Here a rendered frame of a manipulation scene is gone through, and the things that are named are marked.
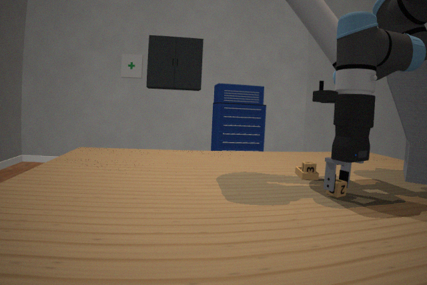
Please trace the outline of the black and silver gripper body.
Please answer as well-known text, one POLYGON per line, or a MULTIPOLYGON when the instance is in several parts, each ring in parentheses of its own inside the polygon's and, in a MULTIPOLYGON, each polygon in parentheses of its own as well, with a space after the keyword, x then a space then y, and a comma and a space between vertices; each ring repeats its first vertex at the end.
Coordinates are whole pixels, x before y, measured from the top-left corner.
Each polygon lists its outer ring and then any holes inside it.
POLYGON ((320 81, 319 91, 313 91, 312 101, 335 102, 333 160, 348 163, 369 160, 376 80, 376 71, 371 69, 341 69, 336 71, 335 91, 324 90, 324 81, 320 81))

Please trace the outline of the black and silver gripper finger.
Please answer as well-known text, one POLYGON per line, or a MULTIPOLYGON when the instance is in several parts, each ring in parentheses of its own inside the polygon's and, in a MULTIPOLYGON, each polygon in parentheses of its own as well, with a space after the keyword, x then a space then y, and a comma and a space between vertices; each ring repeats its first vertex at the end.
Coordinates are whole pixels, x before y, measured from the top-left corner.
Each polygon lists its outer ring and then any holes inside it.
POLYGON ((324 177, 324 189, 334 192, 335 182, 336 182, 336 164, 347 166, 348 162, 341 162, 338 160, 333 160, 332 158, 325 158, 326 170, 324 177))
MULTIPOLYGON (((364 161, 356 162, 359 164, 363 164, 364 161)), ((341 166, 339 180, 343 180, 347 182, 347 188, 349 188, 350 184, 350 172, 351 172, 352 163, 348 163, 348 166, 341 166)))

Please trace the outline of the tan wooden tray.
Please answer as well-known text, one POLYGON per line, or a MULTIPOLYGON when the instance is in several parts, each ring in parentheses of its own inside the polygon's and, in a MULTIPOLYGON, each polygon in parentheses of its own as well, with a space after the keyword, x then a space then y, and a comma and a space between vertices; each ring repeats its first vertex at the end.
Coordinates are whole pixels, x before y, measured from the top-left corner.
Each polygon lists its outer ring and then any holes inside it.
POLYGON ((319 173, 304 173, 302 171, 302 167, 297 167, 295 173, 302 179, 302 180, 318 180, 319 173))

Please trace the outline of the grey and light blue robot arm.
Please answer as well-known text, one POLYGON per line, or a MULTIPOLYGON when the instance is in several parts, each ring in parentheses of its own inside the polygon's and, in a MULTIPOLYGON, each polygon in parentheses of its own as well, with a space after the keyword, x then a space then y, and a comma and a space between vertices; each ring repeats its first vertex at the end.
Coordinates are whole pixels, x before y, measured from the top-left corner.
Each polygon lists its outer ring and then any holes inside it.
POLYGON ((339 20, 324 0, 286 1, 334 66, 334 84, 337 70, 371 69, 379 80, 427 60, 427 0, 377 0, 373 13, 339 20))

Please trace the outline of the beige cube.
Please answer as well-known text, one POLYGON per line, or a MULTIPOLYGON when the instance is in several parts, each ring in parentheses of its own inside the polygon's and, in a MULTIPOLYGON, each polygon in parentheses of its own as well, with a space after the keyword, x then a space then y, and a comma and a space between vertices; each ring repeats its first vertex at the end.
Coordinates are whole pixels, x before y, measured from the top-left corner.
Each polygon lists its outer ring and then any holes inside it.
POLYGON ((316 164, 314 162, 302 162, 302 171, 304 173, 316 173, 316 164))
POLYGON ((347 182, 336 179, 334 192, 326 190, 326 194, 339 198, 346 195, 346 189, 347 189, 347 182))

